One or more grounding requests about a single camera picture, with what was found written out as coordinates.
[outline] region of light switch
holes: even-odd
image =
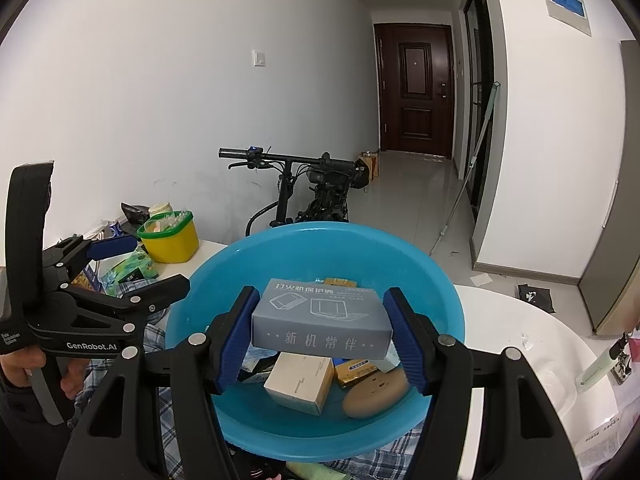
[[[252,50],[251,53],[254,56],[254,66],[265,66],[267,64],[264,52],[256,52],[255,50]]]

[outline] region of bicycle handlebar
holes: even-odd
[[[244,158],[248,160],[248,150],[232,150],[231,148],[220,148],[218,156],[220,158]]]
[[[355,170],[354,162],[350,160],[340,160],[337,158],[329,158],[328,153],[326,157],[322,158],[309,158],[307,156],[293,156],[293,155],[278,155],[276,153],[264,153],[262,148],[255,146],[250,147],[248,150],[234,150],[232,148],[220,148],[218,151],[220,158],[239,158],[241,160],[248,160],[252,162],[254,160],[277,160],[279,162],[295,162],[297,164],[311,164],[313,166],[322,166],[328,170],[340,171],[350,173]]]

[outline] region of bicycle brake lever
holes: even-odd
[[[234,162],[233,164],[230,164],[227,169],[230,170],[231,168],[237,168],[238,166],[248,166],[249,164],[249,162]]]
[[[270,170],[274,168],[274,165],[270,162],[265,162],[264,160],[252,160],[249,162],[248,168],[250,170]]]

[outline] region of bicycle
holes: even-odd
[[[276,218],[269,222],[270,227],[279,227],[294,222],[335,221],[348,222],[347,194],[350,188],[361,189],[369,183],[369,168],[362,161],[352,162],[331,158],[324,152],[320,158],[306,156],[277,155],[265,153],[260,147],[251,146],[248,150],[234,150],[220,148],[220,158],[237,158],[244,162],[235,162],[229,169],[246,166],[250,170],[275,169],[280,172],[278,177],[279,196],[276,202],[260,209],[251,217],[244,231],[245,236],[251,234],[251,226],[255,219],[277,206]],[[294,164],[299,166],[292,172]],[[287,217],[287,205],[293,196],[296,181],[302,174],[306,174],[314,192],[314,199],[305,211],[299,211],[296,219]]]

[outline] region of person's arm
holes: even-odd
[[[37,347],[24,348],[12,354],[0,356],[0,416],[19,450],[23,453],[38,480],[54,480],[70,430],[66,424],[50,425],[42,415],[26,370],[41,368],[46,362]],[[73,399],[82,389],[84,370],[88,360],[73,359],[60,386],[66,396]],[[0,449],[4,460],[6,448]]]

